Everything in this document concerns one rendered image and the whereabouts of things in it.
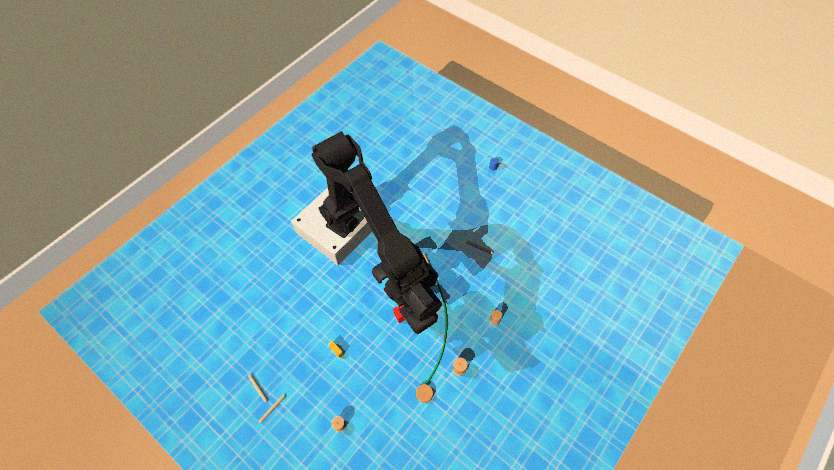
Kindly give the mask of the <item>red wooden block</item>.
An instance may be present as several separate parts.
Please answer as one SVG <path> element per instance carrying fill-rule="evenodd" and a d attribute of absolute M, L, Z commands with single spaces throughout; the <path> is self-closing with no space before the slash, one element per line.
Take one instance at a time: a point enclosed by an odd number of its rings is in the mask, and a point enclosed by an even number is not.
<path fill-rule="evenodd" d="M 401 307 L 403 307 L 403 305 L 402 305 Z M 394 315 L 395 315 L 395 317 L 396 317 L 396 319 L 397 319 L 398 323 L 400 323 L 400 322 L 402 322 L 402 321 L 406 320 L 406 319 L 405 319 L 405 318 L 401 315 L 401 313 L 398 311 L 398 309 L 400 309 L 401 307 L 397 306 L 397 307 L 393 308 L 393 312 L 394 312 Z"/>

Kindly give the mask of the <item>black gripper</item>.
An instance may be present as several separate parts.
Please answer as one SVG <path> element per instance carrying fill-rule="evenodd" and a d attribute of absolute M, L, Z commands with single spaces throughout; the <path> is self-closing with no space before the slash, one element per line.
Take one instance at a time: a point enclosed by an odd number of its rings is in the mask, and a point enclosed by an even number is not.
<path fill-rule="evenodd" d="M 379 284 L 381 284 L 382 281 L 387 278 L 387 276 L 386 276 L 384 270 L 382 269 L 380 263 L 378 265 L 374 266 L 374 268 L 372 269 L 372 275 L 374 276 L 374 278 L 377 280 L 377 282 Z M 399 307 L 401 307 L 403 305 L 403 307 L 398 309 L 398 311 L 401 313 L 401 315 L 405 319 L 407 319 L 407 322 L 408 322 L 409 326 L 412 328 L 412 330 L 415 332 L 415 334 L 420 334 L 421 332 L 423 332 L 424 330 L 426 330 L 427 328 L 429 328 L 430 326 L 432 326 L 433 324 L 435 324 L 438 321 L 437 313 L 435 313 L 433 316 L 431 316 L 430 318 L 428 318 L 424 321 L 420 321 L 418 319 L 418 317 L 415 315 L 415 313 L 412 311 L 412 309 L 408 306 L 408 304 L 403 299 L 402 296 L 403 296 L 404 293 L 401 293 L 399 295 L 391 287 L 389 280 L 386 281 L 385 286 L 386 287 L 384 287 L 384 291 L 387 294 L 387 296 L 391 300 L 396 302 Z"/>

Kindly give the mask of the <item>yellow-brown block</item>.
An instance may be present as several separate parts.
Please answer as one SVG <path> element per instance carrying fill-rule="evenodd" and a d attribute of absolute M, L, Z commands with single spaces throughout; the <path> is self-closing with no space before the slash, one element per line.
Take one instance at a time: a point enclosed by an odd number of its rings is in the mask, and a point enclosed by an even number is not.
<path fill-rule="evenodd" d="M 340 357 L 342 357 L 342 356 L 344 355 L 343 351 L 342 351 L 342 350 L 341 350 L 341 349 L 337 346 L 337 344 L 336 344 L 334 341 L 331 341 L 328 345 L 329 345 L 329 347 L 332 349 L 332 351 L 333 351 L 333 352 L 334 352 L 334 353 L 335 353 L 335 354 L 336 354 L 339 358 L 340 358 Z"/>

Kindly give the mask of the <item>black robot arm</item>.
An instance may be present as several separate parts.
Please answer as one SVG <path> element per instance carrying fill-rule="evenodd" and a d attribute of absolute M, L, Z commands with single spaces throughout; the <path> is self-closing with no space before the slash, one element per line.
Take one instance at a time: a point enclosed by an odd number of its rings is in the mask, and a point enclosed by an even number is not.
<path fill-rule="evenodd" d="M 318 207 L 326 227 L 345 238 L 359 223 L 353 215 L 360 208 L 378 241 L 380 264 L 391 287 L 399 295 L 404 293 L 403 299 L 420 321 L 433 316 L 442 306 L 430 289 L 438 273 L 426 262 L 420 248 L 398 231 L 363 163 L 361 147 L 341 131 L 314 145 L 312 151 L 315 164 L 327 180 L 329 195 Z M 356 155 L 359 165 L 348 170 Z"/>

